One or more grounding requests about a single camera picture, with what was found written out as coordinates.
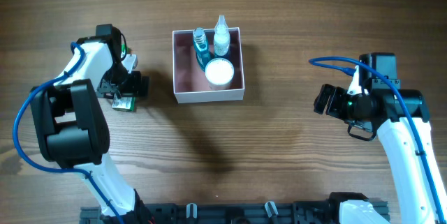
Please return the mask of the blue mouthwash bottle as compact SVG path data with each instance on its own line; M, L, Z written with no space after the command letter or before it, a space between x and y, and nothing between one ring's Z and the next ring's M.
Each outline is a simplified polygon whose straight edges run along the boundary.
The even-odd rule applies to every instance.
M213 56L210 53L209 43L203 28L198 27L193 31L193 46L198 65L204 71L206 65L213 59Z

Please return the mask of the cotton swab round container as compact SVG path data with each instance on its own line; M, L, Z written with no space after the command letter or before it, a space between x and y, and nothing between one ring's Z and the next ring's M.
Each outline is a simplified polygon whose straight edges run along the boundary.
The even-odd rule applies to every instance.
M234 74L232 63L224 58L213 59L205 67L205 77L211 90L229 89Z

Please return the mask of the dark blue clear-cap bottle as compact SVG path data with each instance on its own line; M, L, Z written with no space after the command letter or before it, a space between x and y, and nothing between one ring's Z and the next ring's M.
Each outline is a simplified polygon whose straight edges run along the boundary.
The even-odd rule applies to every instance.
M224 15L220 15L214 28L214 55L219 58L227 58L230 49L230 33Z

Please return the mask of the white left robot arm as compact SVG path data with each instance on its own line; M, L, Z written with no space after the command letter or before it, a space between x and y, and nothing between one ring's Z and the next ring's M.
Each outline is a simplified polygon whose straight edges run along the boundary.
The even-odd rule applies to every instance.
M71 43L73 57L60 75L31 90L23 108L31 108L41 155L58 166L30 164L77 174L100 204L104 223L150 223L150 210L108 152L110 131L98 101L134 99L147 90L136 57L122 51L121 39L94 36Z

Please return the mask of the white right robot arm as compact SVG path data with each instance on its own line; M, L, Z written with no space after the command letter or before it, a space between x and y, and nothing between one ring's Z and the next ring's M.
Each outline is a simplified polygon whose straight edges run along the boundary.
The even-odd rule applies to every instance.
M370 133L392 171L404 223L445 223L446 189L434 157L430 114L417 90L324 84L314 111Z

